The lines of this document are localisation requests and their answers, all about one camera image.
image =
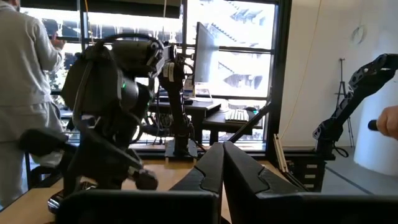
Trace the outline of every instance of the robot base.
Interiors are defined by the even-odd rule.
[[[195,161],[196,160],[193,158],[193,156],[195,156],[195,157],[198,156],[198,149],[197,149],[196,144],[192,140],[188,141],[189,155],[188,154],[183,155],[183,156],[175,155],[174,154],[174,144],[175,144],[174,140],[171,140],[171,141],[167,142],[167,144],[166,144],[166,152],[164,155],[166,158],[166,161],[169,161],[169,160],[173,160],[173,161],[192,161],[192,160],[194,160]]]

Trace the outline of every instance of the computer monitor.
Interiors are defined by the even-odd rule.
[[[201,23],[197,23],[193,77],[195,83],[207,83],[218,70],[218,50],[214,36]]]

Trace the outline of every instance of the black handle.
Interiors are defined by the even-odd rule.
[[[377,122],[377,120],[371,120],[371,121],[369,121],[369,123],[368,123],[368,128],[369,128],[369,130],[371,130],[371,131],[379,131],[379,130],[377,129],[377,124],[376,124],[376,122]]]

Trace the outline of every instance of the keyboard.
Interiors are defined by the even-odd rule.
[[[249,115],[246,110],[230,110],[225,114],[225,122],[246,123],[249,121]]]

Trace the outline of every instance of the finger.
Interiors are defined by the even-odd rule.
[[[389,136],[393,138],[398,138],[398,118],[396,116],[388,117],[387,130]]]
[[[377,130],[379,130],[381,134],[388,136],[387,113],[385,111],[383,111],[379,119],[377,119],[376,125],[377,125]]]

